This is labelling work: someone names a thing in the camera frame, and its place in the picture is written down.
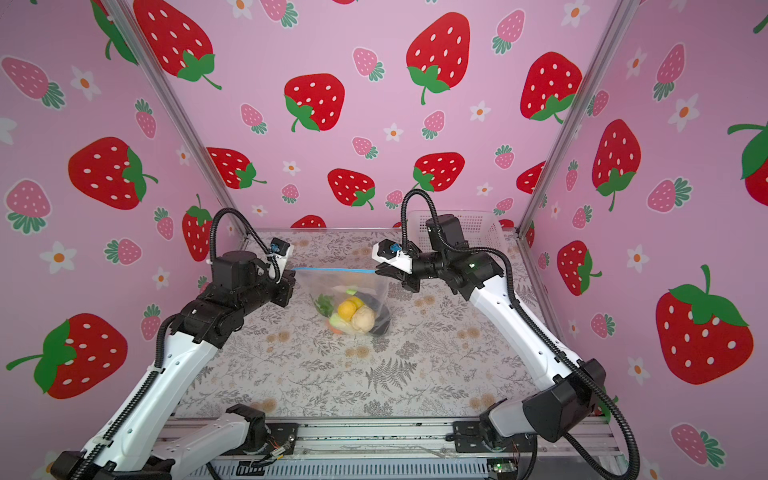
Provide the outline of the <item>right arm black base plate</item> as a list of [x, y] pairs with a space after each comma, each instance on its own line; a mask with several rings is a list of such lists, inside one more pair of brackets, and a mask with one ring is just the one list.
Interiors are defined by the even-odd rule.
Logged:
[[531, 453], [537, 441], [532, 433], [510, 437], [497, 434], [489, 424], [479, 420], [454, 421], [445, 440], [459, 453]]

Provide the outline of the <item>aluminium corner post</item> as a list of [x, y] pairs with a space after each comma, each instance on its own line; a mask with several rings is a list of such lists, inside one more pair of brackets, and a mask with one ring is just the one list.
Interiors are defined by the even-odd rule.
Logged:
[[577, 93], [572, 106], [568, 109], [569, 113], [563, 126], [555, 137], [555, 141], [549, 152], [549, 157], [545, 162], [541, 176], [537, 182], [533, 196], [531, 197], [530, 204], [525, 210], [520, 225], [517, 227], [517, 234], [520, 238], [527, 233], [530, 224], [533, 222], [538, 208], [543, 201], [543, 197], [547, 193], [549, 185], [552, 183], [552, 178], [556, 175], [560, 163], [566, 156], [570, 144], [575, 138], [576, 130], [584, 119], [588, 101], [600, 86], [616, 50], [620, 46], [626, 31], [631, 25], [632, 19], [639, 8], [639, 4], [640, 2], [635, 0], [624, 0], [616, 3], [610, 21], [606, 26], [606, 30], [595, 49], [589, 67], [584, 73], [579, 92]]
[[219, 206], [235, 208], [232, 196], [220, 179], [218, 171], [187, 115], [183, 103], [169, 83], [167, 73], [161, 68], [150, 44], [140, 32], [139, 25], [133, 15], [132, 1], [106, 0], [104, 5], [113, 17], [123, 39], [134, 53], [139, 66], [161, 101], [184, 146], [192, 154]]

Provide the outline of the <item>white radish with leaves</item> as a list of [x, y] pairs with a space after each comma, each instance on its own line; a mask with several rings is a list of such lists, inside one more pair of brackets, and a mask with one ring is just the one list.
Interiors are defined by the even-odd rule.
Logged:
[[332, 332], [336, 334], [348, 334], [349, 324], [338, 313], [331, 296], [319, 295], [313, 299], [316, 311], [327, 320]]

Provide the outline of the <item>white plastic mesh basket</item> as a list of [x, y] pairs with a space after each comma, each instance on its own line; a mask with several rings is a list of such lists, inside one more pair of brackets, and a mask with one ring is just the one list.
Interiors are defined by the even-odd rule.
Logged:
[[[452, 212], [460, 222], [465, 240], [470, 247], [487, 247], [502, 252], [507, 251], [508, 242], [504, 237], [501, 224], [488, 212], [457, 211]], [[425, 222], [431, 218], [428, 210], [412, 210], [407, 214], [407, 235], [422, 251], [431, 251], [431, 242]]]

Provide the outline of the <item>aluminium right corner post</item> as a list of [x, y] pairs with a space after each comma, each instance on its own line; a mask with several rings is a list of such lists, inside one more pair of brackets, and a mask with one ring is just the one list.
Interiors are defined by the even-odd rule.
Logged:
[[525, 210], [520, 225], [517, 227], [517, 234], [520, 238], [527, 233], [530, 224], [533, 222], [538, 208], [543, 201], [543, 197], [547, 193], [549, 185], [552, 183], [552, 178], [556, 175], [560, 163], [566, 156], [570, 144], [575, 138], [576, 130], [584, 119], [588, 101], [600, 86], [616, 50], [620, 46], [626, 31], [631, 25], [632, 19], [639, 8], [639, 4], [640, 2], [635, 0], [624, 0], [616, 3], [610, 21], [606, 26], [606, 30], [595, 49], [589, 67], [584, 73], [579, 92], [577, 93], [572, 106], [568, 109], [569, 113], [563, 126], [555, 137], [555, 141], [549, 152], [549, 157], [545, 162], [541, 176], [537, 182], [533, 196], [531, 197], [530, 204]]

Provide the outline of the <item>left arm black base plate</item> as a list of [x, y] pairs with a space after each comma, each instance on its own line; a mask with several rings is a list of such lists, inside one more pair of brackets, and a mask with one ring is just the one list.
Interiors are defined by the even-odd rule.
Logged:
[[282, 448], [281, 455], [292, 455], [298, 437], [298, 423], [268, 422], [249, 432], [245, 442], [223, 453], [223, 456], [245, 455], [258, 459]]

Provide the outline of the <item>beige pear shaped fruit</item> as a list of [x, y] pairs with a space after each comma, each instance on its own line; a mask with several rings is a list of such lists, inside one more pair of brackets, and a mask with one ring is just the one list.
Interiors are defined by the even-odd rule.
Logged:
[[368, 306], [361, 306], [352, 315], [350, 325], [357, 333], [368, 333], [374, 327], [375, 320], [375, 311]]

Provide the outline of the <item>clear zip bag blue zipper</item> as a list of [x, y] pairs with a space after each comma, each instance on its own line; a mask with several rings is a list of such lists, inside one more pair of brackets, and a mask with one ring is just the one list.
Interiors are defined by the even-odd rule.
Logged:
[[296, 280], [310, 310], [332, 332], [381, 337], [389, 331], [389, 282], [373, 270], [302, 267], [296, 269]]

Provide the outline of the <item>aluminium front rail frame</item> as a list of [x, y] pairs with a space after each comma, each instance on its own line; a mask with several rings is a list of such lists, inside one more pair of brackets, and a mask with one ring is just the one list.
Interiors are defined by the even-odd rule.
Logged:
[[171, 419], [152, 454], [184, 461], [184, 479], [596, 479], [565, 440], [518, 435], [487, 447], [470, 417], [277, 418], [255, 451], [217, 457], [191, 438], [213, 419]]

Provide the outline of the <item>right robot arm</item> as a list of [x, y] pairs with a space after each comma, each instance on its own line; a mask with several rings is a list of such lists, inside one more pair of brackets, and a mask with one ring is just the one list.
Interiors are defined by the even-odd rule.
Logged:
[[391, 240], [372, 247], [376, 273], [394, 278], [416, 292], [420, 282], [439, 278], [461, 295], [498, 329], [513, 347], [531, 376], [536, 392], [525, 399], [501, 400], [479, 416], [479, 431], [491, 448], [509, 438], [536, 434], [554, 443], [592, 413], [598, 401], [565, 363], [601, 385], [605, 370], [596, 360], [584, 362], [563, 345], [522, 302], [511, 297], [508, 276], [485, 252], [428, 252], [407, 254]]

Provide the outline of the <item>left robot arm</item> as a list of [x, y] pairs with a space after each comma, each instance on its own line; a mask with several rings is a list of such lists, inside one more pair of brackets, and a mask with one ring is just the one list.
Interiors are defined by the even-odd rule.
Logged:
[[161, 430], [201, 370], [239, 331], [247, 315], [269, 303], [287, 306], [295, 275], [286, 267], [292, 246], [264, 265], [254, 253], [232, 251], [212, 261], [213, 281], [180, 313], [165, 320], [155, 359], [118, 411], [79, 451], [53, 462], [56, 479], [183, 479], [215, 457], [257, 451], [269, 433], [263, 412], [236, 404], [219, 418], [175, 441]]

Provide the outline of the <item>aluminium left corner post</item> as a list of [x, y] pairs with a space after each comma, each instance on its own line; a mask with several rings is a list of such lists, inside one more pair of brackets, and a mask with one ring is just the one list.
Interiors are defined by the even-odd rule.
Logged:
[[133, 15], [132, 1], [106, 0], [104, 5], [113, 17], [123, 39], [134, 53], [139, 66], [161, 101], [184, 146], [192, 154], [219, 206], [235, 208], [232, 196], [220, 179], [218, 171], [187, 115], [183, 103], [169, 83], [167, 73], [161, 68], [150, 44], [140, 32], [139, 25]]

